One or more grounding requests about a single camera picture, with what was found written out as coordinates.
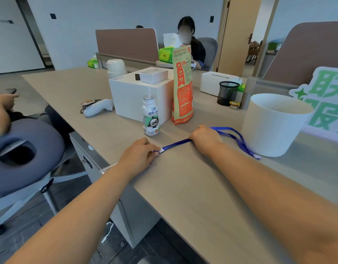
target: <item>white cable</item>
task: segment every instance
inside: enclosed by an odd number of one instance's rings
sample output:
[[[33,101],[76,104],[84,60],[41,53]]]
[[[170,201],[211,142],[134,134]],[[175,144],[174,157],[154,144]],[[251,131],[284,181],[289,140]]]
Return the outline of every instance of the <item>white cable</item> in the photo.
[[[108,234],[106,236],[104,236],[103,240],[101,241],[102,244],[105,242],[105,240],[107,239],[108,235],[112,231],[113,226],[114,226],[114,223],[112,223],[112,225],[110,226],[110,230],[109,230]]]

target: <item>green star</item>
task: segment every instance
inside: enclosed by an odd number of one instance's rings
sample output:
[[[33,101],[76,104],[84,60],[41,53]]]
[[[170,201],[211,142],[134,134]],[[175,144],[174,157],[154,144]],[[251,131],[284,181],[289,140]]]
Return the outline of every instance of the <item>green star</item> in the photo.
[[[297,99],[300,99],[303,95],[308,95],[307,93],[304,92],[304,88],[302,88],[302,90],[300,91],[296,91],[295,94],[297,94]]]

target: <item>red and beige food bag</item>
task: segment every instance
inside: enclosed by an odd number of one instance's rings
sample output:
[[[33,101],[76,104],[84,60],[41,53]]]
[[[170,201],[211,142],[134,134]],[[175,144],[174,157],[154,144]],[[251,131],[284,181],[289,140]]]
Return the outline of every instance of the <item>red and beige food bag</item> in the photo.
[[[174,99],[171,121],[188,122],[193,116],[193,90],[191,71],[191,46],[181,46],[173,51]]]

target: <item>door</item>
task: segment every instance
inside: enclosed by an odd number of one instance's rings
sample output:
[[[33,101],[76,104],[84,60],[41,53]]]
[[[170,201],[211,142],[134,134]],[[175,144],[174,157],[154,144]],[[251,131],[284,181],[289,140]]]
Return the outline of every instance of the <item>door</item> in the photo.
[[[16,1],[0,0],[0,73],[42,68],[44,64]]]
[[[262,0],[230,0],[218,71],[241,76]]]

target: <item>door handle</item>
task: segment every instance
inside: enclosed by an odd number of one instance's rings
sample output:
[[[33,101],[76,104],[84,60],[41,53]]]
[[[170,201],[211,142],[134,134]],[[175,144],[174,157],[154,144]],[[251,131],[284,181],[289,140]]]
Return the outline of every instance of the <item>door handle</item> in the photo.
[[[85,156],[83,156],[83,159],[81,160],[81,162],[84,164],[84,163],[87,163],[89,165],[90,168],[93,168],[92,167],[92,164],[87,160],[87,158]]]
[[[253,33],[251,33],[250,37],[248,38],[248,44],[251,44],[251,41],[252,41],[252,35],[253,35]]]

